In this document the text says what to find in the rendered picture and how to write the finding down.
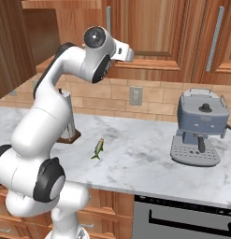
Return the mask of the grey wall outlet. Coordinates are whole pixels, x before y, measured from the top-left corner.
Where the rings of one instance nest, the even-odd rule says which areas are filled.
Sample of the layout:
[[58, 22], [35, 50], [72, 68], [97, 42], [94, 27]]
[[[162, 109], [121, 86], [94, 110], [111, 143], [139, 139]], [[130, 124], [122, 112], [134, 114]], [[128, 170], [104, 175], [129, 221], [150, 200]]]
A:
[[130, 88], [130, 105], [142, 105], [143, 88], [131, 87]]

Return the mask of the steel dishwasher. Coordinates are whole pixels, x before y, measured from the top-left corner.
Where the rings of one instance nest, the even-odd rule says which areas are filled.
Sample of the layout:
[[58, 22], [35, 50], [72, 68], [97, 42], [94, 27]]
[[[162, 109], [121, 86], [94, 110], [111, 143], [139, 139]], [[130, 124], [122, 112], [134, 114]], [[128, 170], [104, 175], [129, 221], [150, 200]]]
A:
[[136, 195], [132, 239], [231, 239], [151, 224], [149, 210], [154, 218], [221, 230], [226, 230], [227, 224], [231, 222], [231, 209]]

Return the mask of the grey espresso coffee machine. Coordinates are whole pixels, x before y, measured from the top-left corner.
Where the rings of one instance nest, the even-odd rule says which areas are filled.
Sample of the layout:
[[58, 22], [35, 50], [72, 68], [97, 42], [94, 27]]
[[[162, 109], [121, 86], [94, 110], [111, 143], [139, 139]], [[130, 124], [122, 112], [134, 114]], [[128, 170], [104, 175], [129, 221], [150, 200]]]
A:
[[178, 130], [173, 136], [170, 156], [173, 161], [198, 167], [212, 167], [221, 160], [210, 135], [224, 138], [229, 110], [222, 95], [209, 89], [191, 88], [180, 96]]

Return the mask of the wooden drawer front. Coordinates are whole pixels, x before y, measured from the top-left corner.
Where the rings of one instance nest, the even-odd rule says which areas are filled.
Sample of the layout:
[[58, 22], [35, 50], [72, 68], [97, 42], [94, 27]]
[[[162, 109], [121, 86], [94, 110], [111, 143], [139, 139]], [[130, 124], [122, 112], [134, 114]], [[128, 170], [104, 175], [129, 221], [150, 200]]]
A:
[[25, 224], [18, 220], [0, 218], [0, 229], [11, 229], [11, 233], [0, 232], [3, 235], [29, 238]]
[[87, 230], [91, 239], [116, 239], [116, 223], [89, 213], [78, 212], [79, 223], [92, 224], [93, 230]]

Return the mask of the tall wooden cabinet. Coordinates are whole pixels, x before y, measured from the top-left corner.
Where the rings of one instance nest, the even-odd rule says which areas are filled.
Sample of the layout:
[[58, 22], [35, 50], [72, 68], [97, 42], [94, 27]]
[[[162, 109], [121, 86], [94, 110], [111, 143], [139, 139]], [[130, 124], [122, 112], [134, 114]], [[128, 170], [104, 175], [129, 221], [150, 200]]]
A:
[[0, 99], [36, 73], [21, 0], [0, 0]]

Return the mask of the grey cylinder on wooden base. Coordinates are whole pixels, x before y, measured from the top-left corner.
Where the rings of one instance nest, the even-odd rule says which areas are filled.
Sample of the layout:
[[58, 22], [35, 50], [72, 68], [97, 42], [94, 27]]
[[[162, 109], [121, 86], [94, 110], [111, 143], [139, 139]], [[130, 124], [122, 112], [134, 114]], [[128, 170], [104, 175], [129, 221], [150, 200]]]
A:
[[[63, 95], [63, 97], [68, 102], [69, 106], [72, 106], [71, 95], [69, 91], [58, 89], [58, 92]], [[58, 138], [58, 143], [63, 144], [73, 144], [79, 137], [81, 137], [81, 133], [75, 127], [74, 117], [71, 117], [69, 124], [66, 126], [62, 135]]]

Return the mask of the wooden wall cabinet door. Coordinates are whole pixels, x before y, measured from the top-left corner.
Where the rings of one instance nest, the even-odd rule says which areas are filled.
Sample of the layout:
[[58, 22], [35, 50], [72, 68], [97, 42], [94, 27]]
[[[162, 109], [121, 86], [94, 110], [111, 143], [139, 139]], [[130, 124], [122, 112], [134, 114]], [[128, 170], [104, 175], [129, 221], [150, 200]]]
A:
[[[225, 7], [210, 72], [206, 71], [210, 45], [217, 21], [219, 6]], [[195, 73], [231, 74], [231, 0], [206, 0], [204, 20], [198, 44]]]
[[135, 60], [120, 68], [180, 71], [195, 48], [205, 0], [106, 0], [111, 33]]
[[102, 26], [101, 0], [73, 0], [56, 3], [56, 17], [62, 43], [83, 43], [84, 32], [92, 26]]

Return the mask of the green raw fish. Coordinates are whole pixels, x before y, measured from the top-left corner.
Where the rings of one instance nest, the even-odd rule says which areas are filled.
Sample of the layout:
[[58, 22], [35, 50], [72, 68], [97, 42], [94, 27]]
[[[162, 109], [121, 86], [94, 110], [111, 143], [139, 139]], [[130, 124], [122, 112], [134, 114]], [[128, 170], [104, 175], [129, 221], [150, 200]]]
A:
[[97, 158], [98, 160], [100, 160], [99, 153], [101, 151], [104, 151], [103, 146], [104, 146], [104, 139], [101, 138], [94, 149], [94, 155], [92, 156], [92, 159]]

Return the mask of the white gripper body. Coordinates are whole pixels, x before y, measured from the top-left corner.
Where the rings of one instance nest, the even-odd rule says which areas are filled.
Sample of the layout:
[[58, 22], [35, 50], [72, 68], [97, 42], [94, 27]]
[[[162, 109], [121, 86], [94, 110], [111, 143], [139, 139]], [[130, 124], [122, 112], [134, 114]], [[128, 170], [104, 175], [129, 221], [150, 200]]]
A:
[[130, 63], [134, 61], [134, 51], [128, 45], [125, 46], [123, 60]]

